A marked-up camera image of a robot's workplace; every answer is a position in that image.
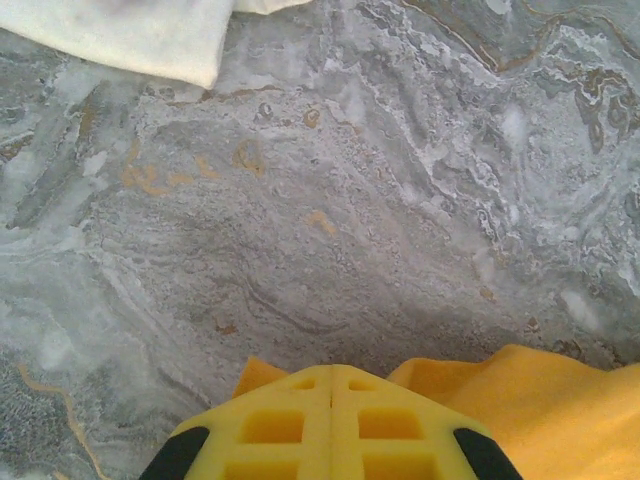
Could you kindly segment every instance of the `black rubber pad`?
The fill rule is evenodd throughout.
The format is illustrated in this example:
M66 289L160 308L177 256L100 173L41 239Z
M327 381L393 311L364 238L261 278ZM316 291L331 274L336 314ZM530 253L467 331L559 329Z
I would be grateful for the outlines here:
M469 428L458 428L453 434L478 480L523 480L491 438Z
M184 480L208 436L209 429L194 427L171 437L139 480Z

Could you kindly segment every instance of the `white fabric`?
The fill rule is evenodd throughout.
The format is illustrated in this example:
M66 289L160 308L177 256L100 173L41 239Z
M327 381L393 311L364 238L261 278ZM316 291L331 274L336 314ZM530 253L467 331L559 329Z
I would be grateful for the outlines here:
M0 27L111 67L211 88L232 11L310 0L0 0Z

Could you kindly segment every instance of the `orange stain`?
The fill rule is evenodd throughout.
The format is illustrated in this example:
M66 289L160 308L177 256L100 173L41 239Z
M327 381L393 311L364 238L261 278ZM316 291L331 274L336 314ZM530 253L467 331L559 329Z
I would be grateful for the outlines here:
M131 149L129 150L127 159L124 162L124 171L122 172L122 175L121 175L122 184L126 188L131 188L134 185L136 185L134 174L138 173L138 169L133 167L133 162L135 162L139 154L140 154L140 139L138 137L135 137L133 139L133 142L131 142Z
M307 110L302 116L302 121L309 128L316 128L320 120L320 112L315 108Z
M267 168L264 158L262 158L260 144L251 139L244 139L238 144L231 157L231 163L234 167L245 168L253 172L258 178L264 175Z
M488 289L487 287L482 287L480 288L480 295L485 298L486 300L489 300L491 303L496 303L496 297L493 294L493 292Z
M333 226L333 224L327 218L327 215L320 211L316 210L307 218L307 223L311 226L319 225L322 229L327 232L329 235L333 236L338 232L338 229Z
M231 335L233 333L236 333L238 331L238 328L231 324L231 325L227 325L226 327L221 327L220 325L216 324L216 332L218 332L220 335Z
M158 179L156 168L153 165L145 165L142 167L142 170L143 171L140 172L138 169L132 169L131 176L135 180L136 185L138 185L145 193L157 197L171 192L171 189L169 188L154 187L152 185L152 183Z
M200 173L203 176L207 178L220 178L220 174L218 172L215 172L211 170L211 168L209 168L209 165L207 164L207 160L204 158L203 155L196 155L195 160L196 160L196 164L198 165L198 168L200 169Z
M185 175L184 173L173 173L169 175L169 186L175 187L180 184L193 183L193 177L191 175Z

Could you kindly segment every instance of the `yellow plastic object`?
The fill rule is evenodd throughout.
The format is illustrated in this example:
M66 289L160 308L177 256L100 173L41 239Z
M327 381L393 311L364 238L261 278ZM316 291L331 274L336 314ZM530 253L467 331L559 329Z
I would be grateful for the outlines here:
M489 433L457 412L350 366L317 366L288 376L277 369L268 373L280 379L195 416L172 433L171 439L179 439L198 427L208 432L186 475L164 478L479 478L453 432Z

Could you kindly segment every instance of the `gray marble surface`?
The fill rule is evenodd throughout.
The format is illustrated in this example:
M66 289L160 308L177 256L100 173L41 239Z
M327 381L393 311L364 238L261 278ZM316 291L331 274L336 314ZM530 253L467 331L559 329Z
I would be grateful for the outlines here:
M136 478L250 354L640 361L635 0L234 16L211 92L0 32L0 478Z

